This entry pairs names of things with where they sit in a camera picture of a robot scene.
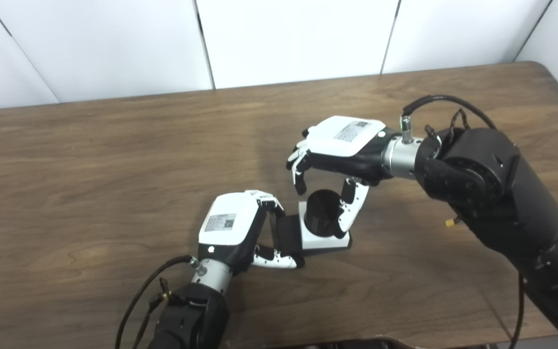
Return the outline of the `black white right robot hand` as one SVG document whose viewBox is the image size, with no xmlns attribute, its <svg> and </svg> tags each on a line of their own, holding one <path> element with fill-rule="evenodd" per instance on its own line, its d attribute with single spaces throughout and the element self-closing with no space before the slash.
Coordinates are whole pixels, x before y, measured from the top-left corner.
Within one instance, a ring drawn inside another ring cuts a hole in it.
<svg viewBox="0 0 558 349">
<path fill-rule="evenodd" d="M 349 232 L 369 188 L 392 178 L 385 168 L 385 150 L 398 134 L 381 121 L 338 115 L 304 130 L 304 139 L 286 161 L 297 194 L 307 192 L 304 172 L 311 168 L 345 175 L 337 227 Z"/>
</svg>

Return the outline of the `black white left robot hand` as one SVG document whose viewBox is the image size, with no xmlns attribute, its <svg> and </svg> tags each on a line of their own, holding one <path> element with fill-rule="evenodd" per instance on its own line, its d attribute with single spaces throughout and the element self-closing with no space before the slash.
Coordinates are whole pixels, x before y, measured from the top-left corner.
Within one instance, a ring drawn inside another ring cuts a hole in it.
<svg viewBox="0 0 558 349">
<path fill-rule="evenodd" d="M 298 269 L 304 258 L 282 255 L 277 248 L 258 243 L 268 217 L 275 231 L 276 221 L 285 217 L 285 210 L 277 197 L 261 190 L 245 190 L 218 196 L 199 231 L 199 260 L 213 260 L 225 264 L 233 276 L 250 267 Z"/>
</svg>

